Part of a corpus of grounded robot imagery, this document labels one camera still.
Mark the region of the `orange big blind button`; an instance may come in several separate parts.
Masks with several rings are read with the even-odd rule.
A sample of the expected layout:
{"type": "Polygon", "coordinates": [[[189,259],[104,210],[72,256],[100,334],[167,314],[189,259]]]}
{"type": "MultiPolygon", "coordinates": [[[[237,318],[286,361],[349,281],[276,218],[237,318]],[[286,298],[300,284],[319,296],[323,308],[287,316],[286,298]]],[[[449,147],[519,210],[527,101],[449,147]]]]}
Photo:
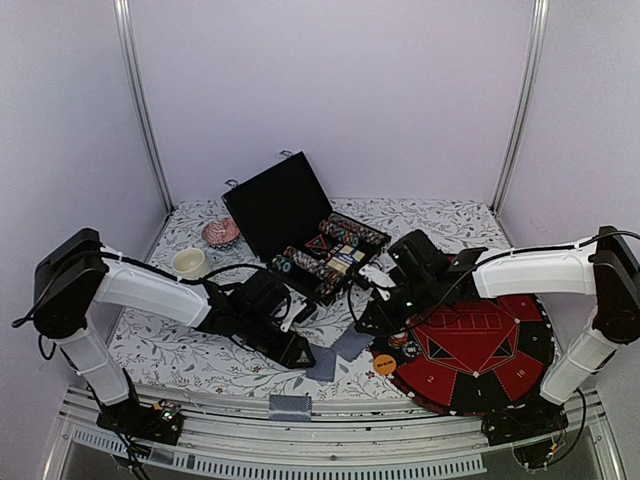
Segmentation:
{"type": "Polygon", "coordinates": [[[397,362],[396,359],[389,354],[380,354],[373,359],[373,368],[379,375],[388,376],[395,372],[397,362]]]}

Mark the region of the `floral white table mat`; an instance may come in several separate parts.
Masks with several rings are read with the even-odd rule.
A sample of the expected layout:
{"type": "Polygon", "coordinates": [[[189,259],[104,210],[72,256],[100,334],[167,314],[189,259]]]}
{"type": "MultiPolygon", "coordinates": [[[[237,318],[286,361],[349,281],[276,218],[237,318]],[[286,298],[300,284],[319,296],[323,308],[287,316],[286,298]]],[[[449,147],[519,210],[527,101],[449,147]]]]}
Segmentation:
{"type": "MultiPolygon", "coordinates": [[[[395,241],[422,229],[441,250],[487,246],[506,248],[509,241],[489,208],[476,201],[417,199],[330,200],[334,209],[382,232],[395,241]]],[[[169,271],[172,257],[187,247],[204,250],[205,220],[227,216],[222,201],[183,202],[170,218],[150,258],[151,265],[169,271]]],[[[205,250],[214,268],[258,264],[247,243],[205,250]]],[[[343,294],[320,308],[296,331],[310,344],[330,348],[352,322],[343,294]]],[[[289,370],[231,340],[198,333],[169,319],[125,309],[109,349],[134,382],[181,390],[185,396],[202,393],[222,396],[310,396],[314,401],[383,400],[402,398],[384,376],[375,373],[368,351],[352,362],[336,358],[333,382],[308,379],[304,370],[289,370]]]]}

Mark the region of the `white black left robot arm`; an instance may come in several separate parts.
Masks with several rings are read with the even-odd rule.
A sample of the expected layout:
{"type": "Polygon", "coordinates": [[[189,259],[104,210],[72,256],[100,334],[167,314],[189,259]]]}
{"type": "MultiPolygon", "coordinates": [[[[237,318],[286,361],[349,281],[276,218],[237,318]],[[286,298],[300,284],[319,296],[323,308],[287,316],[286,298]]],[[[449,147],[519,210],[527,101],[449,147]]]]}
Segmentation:
{"type": "Polygon", "coordinates": [[[99,408],[97,425],[122,440],[175,446],[184,417],[178,403],[141,403],[128,372],[111,355],[90,320],[96,304],[145,312],[206,335],[241,340],[251,350],[292,370],[316,360],[291,323],[312,311],[294,308],[291,293],[267,268],[249,264],[250,276],[220,284],[218,268],[195,279],[174,275],[107,247],[98,231],[83,228],[41,260],[34,272],[30,309],[12,321],[30,323],[50,340],[86,382],[99,408]]]}

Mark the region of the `right aluminium frame post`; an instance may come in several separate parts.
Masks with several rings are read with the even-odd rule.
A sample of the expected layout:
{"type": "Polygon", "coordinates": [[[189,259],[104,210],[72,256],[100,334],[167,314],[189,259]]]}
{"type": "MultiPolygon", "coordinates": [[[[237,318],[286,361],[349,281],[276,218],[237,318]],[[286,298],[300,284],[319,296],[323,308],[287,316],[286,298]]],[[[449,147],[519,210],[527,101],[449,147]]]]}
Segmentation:
{"type": "Polygon", "coordinates": [[[515,173],[544,49],[548,12],[548,0],[535,0],[533,2],[529,39],[516,110],[490,205],[490,209],[496,216],[498,216],[504,208],[511,180],[515,173]]]}

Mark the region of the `front row poker chips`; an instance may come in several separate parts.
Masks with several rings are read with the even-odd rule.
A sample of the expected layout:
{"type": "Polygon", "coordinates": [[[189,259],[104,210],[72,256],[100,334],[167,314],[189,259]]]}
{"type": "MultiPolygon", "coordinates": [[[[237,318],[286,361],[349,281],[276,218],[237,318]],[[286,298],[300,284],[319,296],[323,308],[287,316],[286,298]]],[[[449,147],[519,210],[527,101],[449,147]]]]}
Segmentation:
{"type": "Polygon", "coordinates": [[[331,304],[345,283],[345,274],[293,246],[275,255],[267,266],[299,293],[331,304]]]}

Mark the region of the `red white patterned bowl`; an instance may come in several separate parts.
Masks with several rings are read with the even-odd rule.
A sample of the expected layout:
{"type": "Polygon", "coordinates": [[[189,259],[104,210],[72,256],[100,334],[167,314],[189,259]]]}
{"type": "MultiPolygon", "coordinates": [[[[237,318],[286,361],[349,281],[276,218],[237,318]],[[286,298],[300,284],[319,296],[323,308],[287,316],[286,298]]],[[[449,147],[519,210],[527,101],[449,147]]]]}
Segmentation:
{"type": "Polygon", "coordinates": [[[214,249],[231,247],[240,238],[240,235],[240,229],[231,217],[212,221],[202,231],[202,238],[207,245],[214,249]]]}

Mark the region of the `blue boxed card deck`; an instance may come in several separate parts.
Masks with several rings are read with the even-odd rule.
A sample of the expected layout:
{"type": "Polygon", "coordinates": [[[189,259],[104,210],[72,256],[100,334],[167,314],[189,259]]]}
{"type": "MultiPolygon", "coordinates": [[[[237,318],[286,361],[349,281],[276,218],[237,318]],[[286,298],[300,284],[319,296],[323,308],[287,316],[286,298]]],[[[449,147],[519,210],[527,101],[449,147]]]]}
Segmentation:
{"type": "Polygon", "coordinates": [[[345,245],[330,260],[329,265],[341,272],[346,272],[351,265],[358,264],[365,254],[353,247],[345,245]]]}

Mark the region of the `left aluminium frame post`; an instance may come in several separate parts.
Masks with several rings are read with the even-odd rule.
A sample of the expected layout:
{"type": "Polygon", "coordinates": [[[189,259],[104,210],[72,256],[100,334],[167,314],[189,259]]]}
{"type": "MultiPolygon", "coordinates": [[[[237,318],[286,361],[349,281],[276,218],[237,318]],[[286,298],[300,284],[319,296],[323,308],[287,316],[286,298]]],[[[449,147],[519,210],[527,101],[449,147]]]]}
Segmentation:
{"type": "Polygon", "coordinates": [[[147,159],[163,208],[167,214],[171,214],[175,209],[175,205],[166,172],[161,161],[148,102],[144,92],[142,72],[134,36],[131,5],[127,0],[115,0],[113,5],[126,77],[131,90],[133,105],[147,159]]]}

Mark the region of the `back row poker chips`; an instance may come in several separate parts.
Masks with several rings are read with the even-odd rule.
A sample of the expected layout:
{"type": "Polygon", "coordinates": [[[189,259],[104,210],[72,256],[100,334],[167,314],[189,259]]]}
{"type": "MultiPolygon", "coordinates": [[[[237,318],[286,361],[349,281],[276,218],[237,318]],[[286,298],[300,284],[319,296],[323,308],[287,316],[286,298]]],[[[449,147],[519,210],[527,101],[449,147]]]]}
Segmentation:
{"type": "Polygon", "coordinates": [[[318,227],[322,233],[352,247],[376,249],[390,241],[387,234],[338,213],[321,220],[318,227]]]}

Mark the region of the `row poker chips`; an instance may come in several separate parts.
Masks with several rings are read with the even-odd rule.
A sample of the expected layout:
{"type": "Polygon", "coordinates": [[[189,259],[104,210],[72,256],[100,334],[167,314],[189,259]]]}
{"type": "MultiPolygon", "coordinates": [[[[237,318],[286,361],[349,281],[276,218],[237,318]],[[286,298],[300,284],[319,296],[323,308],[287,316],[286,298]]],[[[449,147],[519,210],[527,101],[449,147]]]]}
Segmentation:
{"type": "Polygon", "coordinates": [[[299,293],[331,304],[345,283],[345,274],[293,246],[275,255],[267,266],[299,293]]]}
{"type": "Polygon", "coordinates": [[[338,213],[321,220],[318,227],[322,233],[352,247],[376,249],[390,241],[387,234],[338,213]]]}

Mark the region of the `open black poker chip case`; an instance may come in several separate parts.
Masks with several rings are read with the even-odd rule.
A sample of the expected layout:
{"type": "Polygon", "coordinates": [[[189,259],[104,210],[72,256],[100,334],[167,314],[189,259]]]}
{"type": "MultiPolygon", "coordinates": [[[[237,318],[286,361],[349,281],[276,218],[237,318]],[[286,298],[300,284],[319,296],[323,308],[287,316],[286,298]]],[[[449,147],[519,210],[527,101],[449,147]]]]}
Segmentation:
{"type": "MultiPolygon", "coordinates": [[[[251,251],[266,266],[275,255],[282,254],[289,246],[329,265],[331,258],[348,245],[319,230],[319,222],[332,213],[349,216],[336,211],[331,205],[303,152],[292,154],[238,184],[223,194],[222,199],[251,251]],[[313,255],[305,248],[305,244],[319,234],[331,244],[326,257],[313,255]]],[[[363,252],[365,257],[342,272],[346,278],[338,295],[346,289],[350,277],[380,255],[389,243],[376,249],[353,247],[363,252]]],[[[286,283],[279,274],[274,274],[286,283]]]]}

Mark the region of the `aluminium frame post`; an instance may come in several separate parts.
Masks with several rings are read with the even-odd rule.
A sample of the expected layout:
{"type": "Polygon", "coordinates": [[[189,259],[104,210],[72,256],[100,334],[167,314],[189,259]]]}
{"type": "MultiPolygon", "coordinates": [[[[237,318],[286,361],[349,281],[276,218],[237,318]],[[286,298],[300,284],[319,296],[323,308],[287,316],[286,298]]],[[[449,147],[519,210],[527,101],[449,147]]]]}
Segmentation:
{"type": "Polygon", "coordinates": [[[496,216],[498,216],[504,208],[511,180],[515,173],[544,49],[548,12],[548,0],[535,0],[533,2],[529,39],[516,110],[490,205],[490,209],[496,216]]]}
{"type": "Polygon", "coordinates": [[[126,77],[131,90],[133,105],[147,159],[163,208],[167,214],[171,214],[175,209],[175,205],[166,172],[161,161],[148,102],[144,92],[142,72],[134,36],[131,5],[127,0],[115,0],[113,5],[126,77]]]}

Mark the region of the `round red black poker mat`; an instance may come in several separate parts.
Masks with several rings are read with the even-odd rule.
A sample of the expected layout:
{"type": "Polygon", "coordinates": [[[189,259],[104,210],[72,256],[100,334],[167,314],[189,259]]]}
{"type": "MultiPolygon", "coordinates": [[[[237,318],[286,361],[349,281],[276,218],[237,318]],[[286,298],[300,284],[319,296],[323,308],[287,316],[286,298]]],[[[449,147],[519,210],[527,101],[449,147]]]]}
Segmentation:
{"type": "Polygon", "coordinates": [[[555,353],[550,321],[534,295],[443,305],[410,324],[404,333],[421,347],[418,357],[392,348],[389,337],[376,338],[370,352],[373,359],[393,356],[392,384],[437,413],[483,415],[524,402],[537,395],[555,353]]]}

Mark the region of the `red 5 poker chip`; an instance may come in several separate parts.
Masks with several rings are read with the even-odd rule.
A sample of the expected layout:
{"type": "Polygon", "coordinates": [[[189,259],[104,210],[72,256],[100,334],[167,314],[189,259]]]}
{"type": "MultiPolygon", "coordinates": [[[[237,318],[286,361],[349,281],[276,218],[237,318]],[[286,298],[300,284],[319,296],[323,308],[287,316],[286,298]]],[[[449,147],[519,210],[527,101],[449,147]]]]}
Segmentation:
{"type": "Polygon", "coordinates": [[[407,341],[408,334],[400,333],[389,337],[388,344],[395,349],[399,349],[407,341]]]}

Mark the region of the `grey card deck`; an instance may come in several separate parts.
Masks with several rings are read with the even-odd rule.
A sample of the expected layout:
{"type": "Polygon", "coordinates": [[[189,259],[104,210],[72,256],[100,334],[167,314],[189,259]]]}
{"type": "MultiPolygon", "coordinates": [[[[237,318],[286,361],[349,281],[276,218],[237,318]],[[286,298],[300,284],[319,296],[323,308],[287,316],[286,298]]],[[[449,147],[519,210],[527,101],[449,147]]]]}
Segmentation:
{"type": "Polygon", "coordinates": [[[354,361],[368,347],[374,336],[353,329],[345,330],[332,345],[332,350],[347,362],[354,361]]]}

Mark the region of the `black 100 poker chips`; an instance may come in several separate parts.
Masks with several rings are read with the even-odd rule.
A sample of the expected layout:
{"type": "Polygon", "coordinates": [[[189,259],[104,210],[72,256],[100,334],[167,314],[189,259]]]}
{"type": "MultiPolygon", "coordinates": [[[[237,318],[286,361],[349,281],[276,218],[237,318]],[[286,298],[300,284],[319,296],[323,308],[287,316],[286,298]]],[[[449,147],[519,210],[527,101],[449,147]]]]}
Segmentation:
{"type": "Polygon", "coordinates": [[[414,359],[422,353],[421,347],[415,341],[407,341],[403,344],[401,350],[409,359],[414,359]]]}

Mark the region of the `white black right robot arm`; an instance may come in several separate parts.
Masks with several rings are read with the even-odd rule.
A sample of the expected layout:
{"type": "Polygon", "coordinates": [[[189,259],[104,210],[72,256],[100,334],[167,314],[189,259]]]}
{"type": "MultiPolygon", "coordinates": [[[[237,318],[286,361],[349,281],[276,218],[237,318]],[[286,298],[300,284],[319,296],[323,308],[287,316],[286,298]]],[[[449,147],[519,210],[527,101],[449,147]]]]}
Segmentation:
{"type": "Polygon", "coordinates": [[[421,230],[388,250],[388,272],[355,317],[379,373],[434,412],[477,416],[491,445],[562,432],[571,395],[639,337],[631,233],[572,243],[440,250],[421,230]]]}

